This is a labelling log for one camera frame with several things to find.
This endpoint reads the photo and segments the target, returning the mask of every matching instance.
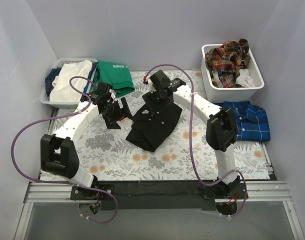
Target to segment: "white plastic bin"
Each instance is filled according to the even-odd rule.
[[[92,63],[96,63],[97,60],[94,58],[59,58],[57,61],[55,61],[52,65],[52,69],[56,69],[56,68],[62,68],[64,66],[64,64],[74,64],[74,63],[80,63],[82,61],[85,60],[89,60]],[[95,72],[94,71],[91,75],[90,80],[93,81],[94,80],[94,76],[95,76]],[[88,89],[87,89],[87,93],[89,92],[90,88],[91,88],[91,84],[88,85]],[[75,109],[77,108],[79,102],[61,102],[61,101],[49,101],[49,97],[46,94],[46,89],[43,88],[43,90],[40,93],[40,101],[43,104],[49,104],[54,106],[55,108],[63,108],[63,109]]]
[[[251,60],[248,66],[249,76],[253,79],[255,87],[241,87],[241,88],[218,88],[212,83],[211,75],[206,67],[205,54],[213,48],[218,48],[222,44],[206,44],[202,46],[202,60],[201,60],[201,73],[203,84],[206,90],[208,101],[212,103],[223,103],[223,102],[243,102],[248,101],[250,97],[258,90],[264,87],[264,81],[261,73],[257,67],[256,61],[249,49],[248,55]]]

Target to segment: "blue plaid shirt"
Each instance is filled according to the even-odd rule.
[[[231,107],[237,122],[237,140],[267,142],[271,139],[266,111],[249,101],[218,103],[221,107]]]

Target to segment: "green t-shirt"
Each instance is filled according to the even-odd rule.
[[[100,81],[112,85],[117,98],[135,91],[128,66],[99,61],[97,69],[99,70]]]

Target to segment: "gray wall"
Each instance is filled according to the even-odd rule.
[[[305,0],[278,2],[253,54],[265,81],[254,99],[268,114],[267,149],[305,234]]]
[[[38,96],[56,56],[25,0],[0,0],[0,240],[13,239],[28,181],[10,158],[11,142],[27,123],[46,116]],[[36,177],[39,141],[49,123],[28,130],[16,146],[21,169]]]
[[[58,58],[200,68],[205,44],[257,41],[278,0],[27,0]]]

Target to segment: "floral tablecloth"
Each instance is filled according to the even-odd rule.
[[[176,70],[164,71],[172,80],[188,79]],[[199,70],[188,70],[193,79],[195,91],[206,97],[202,74]],[[134,115],[144,104],[142,95],[148,87],[142,83],[143,71],[131,72],[135,91],[126,95],[131,113]],[[59,109],[58,115],[72,113],[73,109]],[[99,180],[196,180],[189,152],[190,111],[183,108],[177,127],[154,152],[148,152],[126,141],[132,121],[128,118],[118,122],[121,130],[106,129],[102,116],[93,120],[80,137],[76,149],[80,165]],[[52,132],[61,127],[67,119],[53,123]],[[196,116],[193,118],[193,155],[197,171],[202,179],[217,178],[218,165],[214,150],[207,144],[206,126]],[[236,167],[246,179],[269,179],[266,156],[259,142],[237,141],[234,148]],[[41,171],[42,180],[61,180],[59,176]]]

